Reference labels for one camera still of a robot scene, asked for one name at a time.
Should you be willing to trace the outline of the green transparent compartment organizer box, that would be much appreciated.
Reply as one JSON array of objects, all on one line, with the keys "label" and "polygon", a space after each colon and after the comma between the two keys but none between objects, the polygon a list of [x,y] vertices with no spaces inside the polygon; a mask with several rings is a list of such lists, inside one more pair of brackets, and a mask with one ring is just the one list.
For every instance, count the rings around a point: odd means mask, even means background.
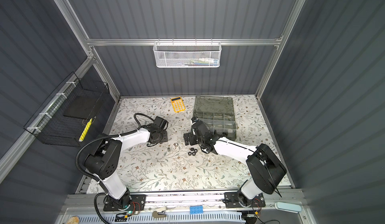
[{"label": "green transparent compartment organizer box", "polygon": [[203,121],[212,133],[225,134],[235,141],[237,125],[231,97],[196,96],[193,116]]}]

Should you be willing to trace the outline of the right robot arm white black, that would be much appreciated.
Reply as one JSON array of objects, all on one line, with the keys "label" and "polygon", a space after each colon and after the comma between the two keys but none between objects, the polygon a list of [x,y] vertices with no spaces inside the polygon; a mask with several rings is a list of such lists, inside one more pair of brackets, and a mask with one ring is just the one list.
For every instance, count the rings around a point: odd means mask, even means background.
[{"label": "right robot arm white black", "polygon": [[206,154],[223,155],[246,165],[251,178],[237,191],[241,206],[249,207],[260,194],[271,195],[278,187],[287,169],[266,144],[251,146],[232,141],[224,134],[213,133],[206,123],[196,117],[191,119],[191,132],[185,138],[189,144],[197,144]]}]

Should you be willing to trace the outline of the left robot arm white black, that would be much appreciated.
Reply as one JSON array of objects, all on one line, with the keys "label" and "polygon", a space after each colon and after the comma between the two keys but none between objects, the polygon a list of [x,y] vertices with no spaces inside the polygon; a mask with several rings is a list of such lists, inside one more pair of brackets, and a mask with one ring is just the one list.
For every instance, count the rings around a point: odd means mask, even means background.
[{"label": "left robot arm white black", "polygon": [[80,165],[81,152],[78,152],[75,160],[77,168],[99,183],[106,195],[122,207],[129,205],[130,192],[117,173],[121,154],[139,144],[146,143],[152,147],[168,141],[168,121],[157,116],[150,118],[151,123],[141,125],[138,115],[148,117],[141,113],[134,114],[137,129],[122,134],[102,135],[88,143],[87,147],[92,148],[83,161],[85,168]]}]

